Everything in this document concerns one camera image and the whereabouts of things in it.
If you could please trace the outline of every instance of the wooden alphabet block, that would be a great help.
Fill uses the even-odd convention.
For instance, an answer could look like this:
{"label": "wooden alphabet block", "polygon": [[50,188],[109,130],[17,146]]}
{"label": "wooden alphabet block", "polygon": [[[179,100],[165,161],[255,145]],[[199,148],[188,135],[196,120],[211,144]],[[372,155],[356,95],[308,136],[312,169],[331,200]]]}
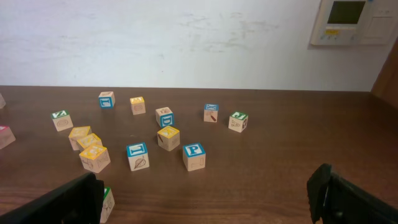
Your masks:
{"label": "wooden alphabet block", "polygon": [[99,106],[102,109],[111,109],[116,102],[112,91],[101,92],[98,97]]}
{"label": "wooden alphabet block", "polygon": [[8,146],[15,141],[11,128],[9,126],[0,126],[0,149]]}
{"label": "wooden alphabet block", "polygon": [[144,142],[127,146],[127,157],[131,171],[149,167],[148,150]]}
{"label": "wooden alphabet block", "polygon": [[52,113],[51,118],[57,131],[63,131],[73,127],[72,120],[70,119],[70,115],[67,110]]}
{"label": "wooden alphabet block", "polygon": [[105,187],[104,202],[102,204],[101,220],[100,223],[106,223],[108,221],[109,215],[114,207],[114,199],[112,190],[110,187]]}
{"label": "wooden alphabet block", "polygon": [[6,101],[4,100],[4,98],[2,97],[2,95],[0,93],[0,109],[5,107],[5,105],[6,105]]}
{"label": "wooden alphabet block", "polygon": [[133,115],[145,113],[145,101],[144,97],[139,96],[135,98],[130,98],[131,111]]}
{"label": "wooden alphabet block", "polygon": [[79,147],[80,152],[83,152],[85,149],[87,149],[92,144],[97,144],[99,146],[102,146],[101,139],[94,133],[91,133],[91,134],[87,135],[86,137],[83,137],[83,138],[77,140],[77,145]]}
{"label": "wooden alphabet block", "polygon": [[167,151],[175,149],[180,144],[180,131],[171,126],[166,126],[157,132],[157,143]]}
{"label": "wooden alphabet block", "polygon": [[69,141],[72,145],[72,149],[80,150],[79,145],[77,144],[77,140],[86,137],[88,134],[91,134],[90,126],[72,128],[72,131],[69,134]]}
{"label": "wooden alphabet block", "polygon": [[200,143],[182,147],[182,160],[188,171],[193,171],[206,166],[206,152]]}
{"label": "wooden alphabet block", "polygon": [[228,127],[229,129],[241,133],[248,126],[248,119],[249,115],[236,111],[229,116]]}
{"label": "wooden alphabet block", "polygon": [[170,108],[159,108],[155,110],[156,121],[161,128],[174,125],[174,114]]}
{"label": "wooden alphabet block", "polygon": [[90,145],[79,156],[83,167],[95,173],[101,172],[101,170],[111,163],[108,149],[97,144]]}
{"label": "wooden alphabet block", "polygon": [[204,120],[207,122],[217,122],[218,105],[205,104]]}

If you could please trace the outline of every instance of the yellow block face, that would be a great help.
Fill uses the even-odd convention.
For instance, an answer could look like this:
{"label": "yellow block face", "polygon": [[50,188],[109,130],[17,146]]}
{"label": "yellow block face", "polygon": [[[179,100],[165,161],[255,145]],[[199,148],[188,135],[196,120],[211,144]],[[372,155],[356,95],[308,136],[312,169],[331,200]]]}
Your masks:
{"label": "yellow block face", "polygon": [[93,144],[94,142],[100,141],[101,139],[96,134],[89,134],[84,138],[77,140],[78,144],[83,146],[83,148]]}
{"label": "yellow block face", "polygon": [[83,152],[81,152],[80,156],[85,157],[87,159],[96,159],[105,150],[106,150],[106,148],[103,146],[91,145],[90,147],[85,149]]}
{"label": "yellow block face", "polygon": [[165,136],[166,138],[171,138],[179,132],[180,132],[179,130],[177,130],[171,126],[166,126],[164,129],[158,131],[157,134]]}
{"label": "yellow block face", "polygon": [[130,98],[130,103],[131,104],[136,104],[136,103],[143,103],[144,102],[144,97],[139,96],[135,98]]}
{"label": "yellow block face", "polygon": [[90,131],[89,126],[73,128],[69,134],[69,138],[80,137],[80,136],[84,137],[88,134],[89,131]]}

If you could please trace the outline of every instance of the white wall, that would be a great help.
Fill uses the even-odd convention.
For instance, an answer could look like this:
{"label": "white wall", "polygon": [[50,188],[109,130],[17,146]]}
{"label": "white wall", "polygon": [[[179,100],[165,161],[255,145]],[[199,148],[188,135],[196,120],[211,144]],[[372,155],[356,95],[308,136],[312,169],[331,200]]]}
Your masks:
{"label": "white wall", "polygon": [[393,38],[309,47],[319,2],[2,0],[0,85],[369,91]]}

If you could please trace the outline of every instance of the thermostat display screen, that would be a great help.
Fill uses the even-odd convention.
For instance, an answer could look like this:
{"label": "thermostat display screen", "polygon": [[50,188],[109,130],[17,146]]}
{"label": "thermostat display screen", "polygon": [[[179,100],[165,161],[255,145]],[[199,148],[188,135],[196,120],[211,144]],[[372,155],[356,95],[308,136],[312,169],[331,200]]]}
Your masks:
{"label": "thermostat display screen", "polygon": [[328,24],[357,24],[365,1],[335,1]]}

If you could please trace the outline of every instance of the green block face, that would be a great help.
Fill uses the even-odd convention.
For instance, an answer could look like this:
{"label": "green block face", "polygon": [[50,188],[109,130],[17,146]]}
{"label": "green block face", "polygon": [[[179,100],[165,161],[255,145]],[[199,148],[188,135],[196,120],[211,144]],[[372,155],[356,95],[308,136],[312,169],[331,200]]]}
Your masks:
{"label": "green block face", "polygon": [[105,187],[104,200],[105,200],[106,196],[108,195],[108,193],[109,193],[109,190],[111,190],[111,188],[110,188],[110,187]]}
{"label": "green block face", "polygon": [[57,119],[57,118],[61,118],[66,115],[69,115],[69,112],[67,110],[63,110],[63,111],[58,111],[58,112],[52,113],[51,118]]}
{"label": "green block face", "polygon": [[240,119],[241,121],[243,121],[245,118],[247,118],[247,116],[248,116],[247,114],[237,112],[237,111],[235,111],[233,114],[231,114],[231,117]]}

